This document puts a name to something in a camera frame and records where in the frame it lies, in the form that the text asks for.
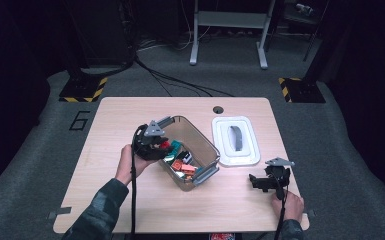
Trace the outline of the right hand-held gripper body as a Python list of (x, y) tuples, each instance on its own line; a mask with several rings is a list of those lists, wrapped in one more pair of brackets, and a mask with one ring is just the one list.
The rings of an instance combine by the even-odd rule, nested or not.
[(291, 174), (291, 167), (294, 166), (295, 163), (276, 157), (274, 159), (267, 160), (266, 164), (267, 167), (265, 168), (265, 172), (268, 176), (269, 187), (266, 187), (264, 191), (267, 192), (269, 189), (275, 189), (276, 197), (279, 200), (284, 200), (284, 187), (287, 187), (290, 183), (289, 177)]

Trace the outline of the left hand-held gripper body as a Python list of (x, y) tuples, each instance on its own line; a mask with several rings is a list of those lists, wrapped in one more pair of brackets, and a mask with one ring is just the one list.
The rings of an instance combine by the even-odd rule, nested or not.
[(160, 144), (153, 145), (152, 142), (156, 137), (164, 137), (164, 134), (165, 132), (154, 120), (152, 120), (149, 124), (140, 125), (133, 136), (133, 152), (146, 161), (160, 160), (152, 158), (153, 150), (161, 149)]

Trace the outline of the black and white toy brick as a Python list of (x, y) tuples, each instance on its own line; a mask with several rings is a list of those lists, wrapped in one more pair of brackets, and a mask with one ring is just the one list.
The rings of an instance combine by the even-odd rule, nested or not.
[(177, 158), (184, 164), (189, 164), (192, 161), (192, 154), (189, 151), (182, 151)]

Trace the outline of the clear plastic storage bin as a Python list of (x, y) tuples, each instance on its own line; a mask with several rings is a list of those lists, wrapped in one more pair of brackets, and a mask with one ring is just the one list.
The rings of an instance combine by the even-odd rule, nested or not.
[[(164, 159), (160, 161), (161, 166), (181, 190), (191, 191), (219, 170), (217, 166), (220, 159), (219, 151), (187, 118), (173, 116), (156, 122), (165, 132), (164, 137), (167, 138), (170, 145), (173, 140), (181, 143), (178, 151), (170, 146), (171, 152), (176, 152), (176, 158), (173, 161), (166, 162)], [(179, 160), (177, 156), (182, 151), (189, 151), (192, 154), (192, 161), (189, 165), (204, 168), (199, 175), (194, 175), (195, 172), (176, 171), (171, 167), (175, 160)], [(186, 175), (193, 175), (192, 181), (185, 180)]]

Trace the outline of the person's left hand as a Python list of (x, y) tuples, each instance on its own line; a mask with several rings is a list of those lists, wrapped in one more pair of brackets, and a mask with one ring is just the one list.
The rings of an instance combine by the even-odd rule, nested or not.
[(132, 153), (131, 145), (125, 145), (121, 150), (115, 178), (126, 186), (132, 181), (132, 162), (135, 162), (136, 176), (140, 176), (149, 165), (153, 164), (153, 161), (146, 161), (136, 157)]

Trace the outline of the person's right hand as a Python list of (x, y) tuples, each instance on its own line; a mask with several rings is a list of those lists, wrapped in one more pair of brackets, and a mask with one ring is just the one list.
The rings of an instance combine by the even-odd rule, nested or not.
[(290, 191), (285, 191), (285, 203), (277, 198), (275, 194), (272, 195), (271, 205), (277, 218), (281, 216), (281, 209), (285, 208), (283, 220), (302, 221), (304, 211), (304, 199), (295, 195)]

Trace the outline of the white bin lid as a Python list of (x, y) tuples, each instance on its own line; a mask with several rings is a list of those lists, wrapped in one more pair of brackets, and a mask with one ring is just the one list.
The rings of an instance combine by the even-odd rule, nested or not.
[(247, 117), (215, 117), (212, 132), (223, 166), (248, 166), (260, 161), (257, 139)]

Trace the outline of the red label sticker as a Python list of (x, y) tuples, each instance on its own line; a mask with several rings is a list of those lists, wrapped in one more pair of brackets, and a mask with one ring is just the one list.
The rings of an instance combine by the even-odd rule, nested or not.
[(236, 240), (234, 233), (211, 233), (209, 240)]

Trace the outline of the black striped-edge stand base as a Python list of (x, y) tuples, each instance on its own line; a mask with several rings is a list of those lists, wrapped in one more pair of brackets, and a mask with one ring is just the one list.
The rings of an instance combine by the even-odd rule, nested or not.
[(103, 92), (107, 78), (83, 77), (70, 78), (59, 94), (63, 102), (95, 102)]
[(306, 83), (300, 78), (279, 78), (278, 81), (288, 103), (325, 103), (316, 83)]

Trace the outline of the black equipment cabinet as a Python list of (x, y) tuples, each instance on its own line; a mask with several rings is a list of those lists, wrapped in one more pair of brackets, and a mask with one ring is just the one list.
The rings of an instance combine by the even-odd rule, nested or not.
[(89, 66), (121, 66), (133, 53), (120, 18), (120, 0), (65, 0)]

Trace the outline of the grey device on shelf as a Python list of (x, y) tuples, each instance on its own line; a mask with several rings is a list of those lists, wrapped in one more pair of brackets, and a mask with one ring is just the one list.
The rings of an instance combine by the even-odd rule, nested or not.
[(303, 14), (305, 16), (311, 16), (313, 14), (313, 9), (310, 6), (303, 5), (303, 4), (296, 4), (295, 8), (300, 14)]

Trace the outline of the white metal desk frame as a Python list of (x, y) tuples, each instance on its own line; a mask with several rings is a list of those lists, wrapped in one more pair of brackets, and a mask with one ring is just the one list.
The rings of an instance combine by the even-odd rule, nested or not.
[(198, 28), (200, 26), (261, 29), (261, 39), (256, 43), (256, 47), (260, 68), (267, 70), (268, 62), (264, 47), (275, 3), (276, 0), (269, 0), (269, 6), (266, 13), (243, 13), (201, 11), (199, 9), (199, 0), (194, 0), (193, 44), (189, 64), (192, 66), (197, 64), (199, 50)]

